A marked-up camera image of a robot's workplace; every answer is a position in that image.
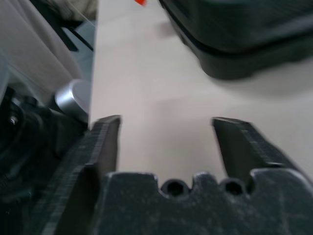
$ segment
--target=red object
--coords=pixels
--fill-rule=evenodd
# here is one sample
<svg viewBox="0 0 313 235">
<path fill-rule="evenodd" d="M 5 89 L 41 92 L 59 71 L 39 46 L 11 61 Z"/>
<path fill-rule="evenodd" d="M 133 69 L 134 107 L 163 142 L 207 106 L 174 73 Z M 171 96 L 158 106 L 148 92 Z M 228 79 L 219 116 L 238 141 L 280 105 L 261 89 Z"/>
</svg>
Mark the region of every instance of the red object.
<svg viewBox="0 0 313 235">
<path fill-rule="evenodd" d="M 145 6 L 147 4 L 147 0 L 135 0 L 138 2 L 140 5 Z"/>
</svg>

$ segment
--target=beige table surface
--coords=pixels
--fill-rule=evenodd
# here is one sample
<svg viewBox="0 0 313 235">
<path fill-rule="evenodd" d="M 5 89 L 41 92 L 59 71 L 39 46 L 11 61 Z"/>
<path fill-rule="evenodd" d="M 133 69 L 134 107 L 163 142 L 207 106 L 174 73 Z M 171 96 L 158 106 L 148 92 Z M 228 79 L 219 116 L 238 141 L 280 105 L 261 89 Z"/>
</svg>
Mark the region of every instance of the beige table surface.
<svg viewBox="0 0 313 235">
<path fill-rule="evenodd" d="M 100 1 L 91 118 L 121 114 L 118 169 L 159 183 L 225 177 L 210 118 L 253 122 L 313 176 L 313 59 L 241 81 L 208 77 L 157 0 Z"/>
</svg>

